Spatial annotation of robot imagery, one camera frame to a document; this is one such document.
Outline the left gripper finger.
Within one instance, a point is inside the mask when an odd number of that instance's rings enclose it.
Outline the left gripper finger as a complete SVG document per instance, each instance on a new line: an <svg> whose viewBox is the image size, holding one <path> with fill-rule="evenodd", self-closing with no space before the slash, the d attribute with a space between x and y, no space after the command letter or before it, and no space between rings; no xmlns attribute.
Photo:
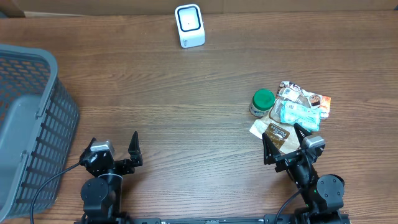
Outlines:
<svg viewBox="0 0 398 224"><path fill-rule="evenodd" d="M142 154L139 147L139 137L137 131L135 131L134 134L132 135L131 142L127 151L130 154L130 160L132 161L142 160Z"/></svg>
<svg viewBox="0 0 398 224"><path fill-rule="evenodd" d="M89 143L89 145L87 146L87 148L82 152L82 154L81 154L81 160L82 161L87 160L87 158L90 157L90 155L91 155L91 146L92 146L92 144L95 141L96 141L96 138L92 138L90 143Z"/></svg>

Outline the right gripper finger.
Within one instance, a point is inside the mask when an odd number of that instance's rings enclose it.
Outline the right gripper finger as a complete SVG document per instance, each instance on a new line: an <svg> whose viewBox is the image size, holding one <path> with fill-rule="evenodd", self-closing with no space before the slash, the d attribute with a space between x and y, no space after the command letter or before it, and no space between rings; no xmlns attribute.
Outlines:
<svg viewBox="0 0 398 224"><path fill-rule="evenodd" d="M266 133L262 134L262 143L264 146L264 164L275 164L280 156L278 148L276 148L271 138Z"/></svg>
<svg viewBox="0 0 398 224"><path fill-rule="evenodd" d="M309 148L311 145L310 136L312 135L312 133L308 132L298 123L294 124L294 129L298 138L298 142L300 143L300 147Z"/></svg>

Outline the beige brown snack pouch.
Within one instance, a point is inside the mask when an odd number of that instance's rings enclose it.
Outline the beige brown snack pouch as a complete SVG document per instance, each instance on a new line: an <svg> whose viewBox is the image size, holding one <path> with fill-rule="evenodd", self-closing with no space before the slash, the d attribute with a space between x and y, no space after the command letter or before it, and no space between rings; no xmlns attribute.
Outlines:
<svg viewBox="0 0 398 224"><path fill-rule="evenodd" d="M281 154L288 154L300 147L293 125L280 122L280 111L283 101L292 101L307 108L319 109L321 95L308 92L290 81L282 81L277 90L275 102L270 111L255 120L249 132L258 138L266 133Z"/></svg>

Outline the teal snack packet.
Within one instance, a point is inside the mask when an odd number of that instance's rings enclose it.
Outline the teal snack packet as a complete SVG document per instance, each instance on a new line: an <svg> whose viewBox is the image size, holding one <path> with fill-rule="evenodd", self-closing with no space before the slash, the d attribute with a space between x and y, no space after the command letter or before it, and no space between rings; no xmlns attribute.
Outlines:
<svg viewBox="0 0 398 224"><path fill-rule="evenodd" d="M280 111L280 122L294 125L298 123L307 131L319 131L321 121L320 109L307 108L292 101L283 101Z"/></svg>

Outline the small orange white box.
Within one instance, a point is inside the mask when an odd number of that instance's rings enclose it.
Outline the small orange white box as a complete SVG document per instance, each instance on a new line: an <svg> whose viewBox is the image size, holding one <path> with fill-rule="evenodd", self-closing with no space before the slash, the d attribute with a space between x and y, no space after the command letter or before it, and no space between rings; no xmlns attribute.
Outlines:
<svg viewBox="0 0 398 224"><path fill-rule="evenodd" d="M330 115L331 98L329 96L322 96L319 106L321 119L328 119Z"/></svg>

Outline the green capped bottle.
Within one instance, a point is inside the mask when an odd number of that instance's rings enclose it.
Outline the green capped bottle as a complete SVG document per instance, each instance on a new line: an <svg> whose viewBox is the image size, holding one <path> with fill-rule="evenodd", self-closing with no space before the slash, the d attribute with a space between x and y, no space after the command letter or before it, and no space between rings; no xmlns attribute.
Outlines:
<svg viewBox="0 0 398 224"><path fill-rule="evenodd" d="M273 107L275 96L268 89L260 89L252 97L249 105L250 112L256 117L265 116Z"/></svg>

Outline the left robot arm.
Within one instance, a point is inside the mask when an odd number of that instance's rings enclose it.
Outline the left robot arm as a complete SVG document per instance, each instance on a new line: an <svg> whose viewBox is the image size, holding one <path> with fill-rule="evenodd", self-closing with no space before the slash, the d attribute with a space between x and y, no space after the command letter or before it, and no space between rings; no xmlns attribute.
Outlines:
<svg viewBox="0 0 398 224"><path fill-rule="evenodd" d="M93 177L81 188L84 214L81 223L132 223L121 211L123 177L135 173L143 165L137 132L132 135L128 159L116 160L112 142L93 138L80 156L79 163Z"/></svg>

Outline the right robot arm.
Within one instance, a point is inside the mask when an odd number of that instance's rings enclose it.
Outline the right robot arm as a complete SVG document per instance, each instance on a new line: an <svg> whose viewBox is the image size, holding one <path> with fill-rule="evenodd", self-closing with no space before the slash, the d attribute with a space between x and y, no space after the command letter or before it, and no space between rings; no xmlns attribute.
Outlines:
<svg viewBox="0 0 398 224"><path fill-rule="evenodd" d="M300 147L282 155L263 133L265 165L275 164L275 171L286 171L297 187L275 215L265 215L265 223L349 224L349 216L340 212L345 193L344 180L335 174L318 176L313 163L321 156L325 140L295 123L294 129Z"/></svg>

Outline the white barcode scanner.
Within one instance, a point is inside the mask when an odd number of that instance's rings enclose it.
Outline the white barcode scanner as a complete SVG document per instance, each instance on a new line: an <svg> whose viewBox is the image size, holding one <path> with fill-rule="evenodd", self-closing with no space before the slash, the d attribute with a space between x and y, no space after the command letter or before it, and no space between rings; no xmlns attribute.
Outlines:
<svg viewBox="0 0 398 224"><path fill-rule="evenodd" d="M201 9L197 4L186 4L175 9L180 45L183 49L198 47L205 43L205 28Z"/></svg>

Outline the grey plastic mesh basket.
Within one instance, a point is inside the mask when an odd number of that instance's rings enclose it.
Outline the grey plastic mesh basket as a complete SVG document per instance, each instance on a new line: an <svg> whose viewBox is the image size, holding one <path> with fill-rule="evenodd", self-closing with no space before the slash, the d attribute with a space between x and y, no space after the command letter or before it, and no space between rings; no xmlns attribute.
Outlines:
<svg viewBox="0 0 398 224"><path fill-rule="evenodd" d="M1 45L1 220L54 204L79 119L50 52Z"/></svg>

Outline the cardboard strip at table edge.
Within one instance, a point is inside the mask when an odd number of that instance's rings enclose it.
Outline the cardboard strip at table edge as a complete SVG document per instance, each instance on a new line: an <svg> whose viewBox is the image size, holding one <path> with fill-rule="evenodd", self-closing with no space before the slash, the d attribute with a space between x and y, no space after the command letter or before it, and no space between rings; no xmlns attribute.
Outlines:
<svg viewBox="0 0 398 224"><path fill-rule="evenodd" d="M28 12L80 16L172 14L186 4L198 5L204 14L397 8L397 0L1 0L1 12L10 17L24 17Z"/></svg>

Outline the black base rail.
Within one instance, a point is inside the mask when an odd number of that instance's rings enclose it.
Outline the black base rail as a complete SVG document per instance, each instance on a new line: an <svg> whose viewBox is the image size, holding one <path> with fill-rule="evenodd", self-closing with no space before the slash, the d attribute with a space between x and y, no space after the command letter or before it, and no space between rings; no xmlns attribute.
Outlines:
<svg viewBox="0 0 398 224"><path fill-rule="evenodd" d="M160 218L131 218L127 222L116 221L116 222L107 222L107 223L132 223L132 224L273 224L275 223L276 215L264 215L263 217L237 217L237 218L191 218L191 219L160 219ZM83 217L78 220L77 223L96 223L96 222L88 222L88 218ZM277 223L299 223L298 221L294 221L294 216L292 214L289 215L280 215L278 217ZM321 221L320 219L311 221L310 223L342 223L342 224L351 224L351 220L348 215L341 215L341 221L329 220Z"/></svg>

